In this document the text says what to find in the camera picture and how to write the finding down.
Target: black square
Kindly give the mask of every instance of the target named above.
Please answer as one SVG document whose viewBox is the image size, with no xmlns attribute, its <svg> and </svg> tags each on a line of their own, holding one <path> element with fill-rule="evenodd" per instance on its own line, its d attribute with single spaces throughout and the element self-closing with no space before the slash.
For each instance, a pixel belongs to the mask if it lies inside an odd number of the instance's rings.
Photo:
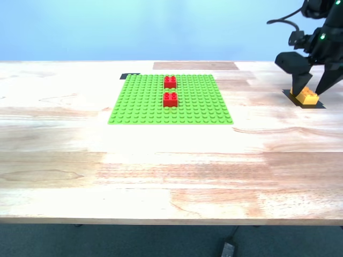
<svg viewBox="0 0 343 257">
<path fill-rule="evenodd" d="M 290 89 L 282 90 L 282 92 L 290 99 L 296 106 L 301 107 L 302 109 L 326 109 L 321 101 L 318 101 L 317 104 L 314 105 L 302 105 L 295 97 L 290 93 Z"/>
<path fill-rule="evenodd" d="M 123 73 L 120 79 L 126 79 L 128 75 L 140 75 L 140 73 Z"/>
</svg>

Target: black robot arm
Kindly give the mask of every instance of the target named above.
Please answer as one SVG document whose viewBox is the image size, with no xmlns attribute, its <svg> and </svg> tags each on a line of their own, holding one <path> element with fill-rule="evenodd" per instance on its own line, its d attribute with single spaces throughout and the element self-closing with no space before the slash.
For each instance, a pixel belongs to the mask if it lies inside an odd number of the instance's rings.
<svg viewBox="0 0 343 257">
<path fill-rule="evenodd" d="M 294 49 L 304 49 L 308 57 L 297 52 L 282 52 L 276 57 L 275 63 L 292 75 L 295 96 L 311 79 L 311 68 L 324 65 L 325 71 L 316 89 L 320 95 L 343 79 L 343 0 L 305 0 L 299 11 L 308 18 L 326 18 L 325 23 L 312 35 L 305 35 L 299 28 L 290 35 L 288 44 Z M 285 20 L 272 20 L 268 24 L 278 21 Z"/>
</svg>

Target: lego brick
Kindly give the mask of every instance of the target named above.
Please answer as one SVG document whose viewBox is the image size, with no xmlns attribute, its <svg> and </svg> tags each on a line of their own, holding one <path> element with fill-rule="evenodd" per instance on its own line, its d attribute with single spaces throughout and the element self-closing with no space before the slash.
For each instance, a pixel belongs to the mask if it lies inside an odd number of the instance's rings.
<svg viewBox="0 0 343 257">
<path fill-rule="evenodd" d="M 294 103 L 295 106 L 299 106 L 301 109 L 326 109 L 321 101 L 318 101 L 317 104 L 303 105 L 295 98 L 294 95 L 290 93 L 289 89 L 283 89 L 282 92 L 288 99 L 291 100 L 292 103 Z"/>
<path fill-rule="evenodd" d="M 315 105 L 319 100 L 319 96 L 308 87 L 304 87 L 296 99 L 303 105 Z"/>
<path fill-rule="evenodd" d="M 177 88 L 164 88 L 164 77 L 128 75 L 108 124 L 233 124 L 212 75 L 177 74 Z M 177 107 L 163 107 L 173 92 Z"/>
<path fill-rule="evenodd" d="M 163 107 L 177 107 L 177 94 L 175 92 L 163 95 Z"/>
<path fill-rule="evenodd" d="M 176 88 L 176 77 L 175 76 L 165 76 L 165 82 L 164 82 L 165 88 Z"/>
</svg>

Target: red lego brick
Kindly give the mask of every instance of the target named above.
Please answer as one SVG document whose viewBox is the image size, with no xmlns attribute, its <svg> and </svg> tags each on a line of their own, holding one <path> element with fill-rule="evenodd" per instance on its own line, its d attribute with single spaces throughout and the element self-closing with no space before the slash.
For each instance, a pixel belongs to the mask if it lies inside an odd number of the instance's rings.
<svg viewBox="0 0 343 257">
<path fill-rule="evenodd" d="M 171 76 L 171 77 L 166 76 L 164 86 L 165 86 L 165 88 L 176 88 L 175 76 Z"/>
<path fill-rule="evenodd" d="M 177 94 L 165 93 L 163 95 L 163 107 L 177 107 Z"/>
</svg>

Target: blue wall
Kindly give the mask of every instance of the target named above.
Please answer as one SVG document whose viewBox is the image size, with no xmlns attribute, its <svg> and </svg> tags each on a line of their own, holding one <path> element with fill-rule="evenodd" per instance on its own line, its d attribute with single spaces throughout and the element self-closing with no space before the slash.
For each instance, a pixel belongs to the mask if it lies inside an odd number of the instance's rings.
<svg viewBox="0 0 343 257">
<path fill-rule="evenodd" d="M 273 61 L 303 0 L 2 0 L 0 60 Z M 312 34 L 324 20 L 291 20 Z"/>
</svg>

